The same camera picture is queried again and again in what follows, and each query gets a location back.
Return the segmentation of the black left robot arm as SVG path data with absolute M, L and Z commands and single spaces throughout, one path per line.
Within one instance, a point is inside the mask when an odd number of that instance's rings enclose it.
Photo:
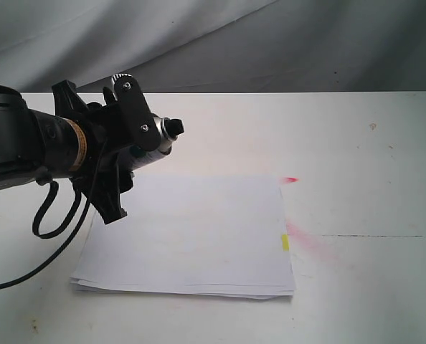
M 86 103 L 75 83 L 52 86 L 54 114 L 28 107 L 21 93 L 0 85 L 0 190 L 58 178 L 92 178 L 108 159 L 131 147 L 161 143 L 153 114 L 130 75 L 103 90 L 106 104 Z

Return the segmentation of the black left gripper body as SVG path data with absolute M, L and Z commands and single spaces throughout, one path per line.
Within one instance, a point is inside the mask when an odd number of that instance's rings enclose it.
M 69 80 L 52 86 L 55 114 L 82 130 L 87 153 L 82 164 L 70 179 L 75 189 L 87 199 L 101 199 L 106 194 L 119 197 L 120 177 L 118 154 L 133 143 L 129 126 L 120 109 L 115 90 L 103 87 L 104 104 L 86 103 L 77 93 L 76 84 Z

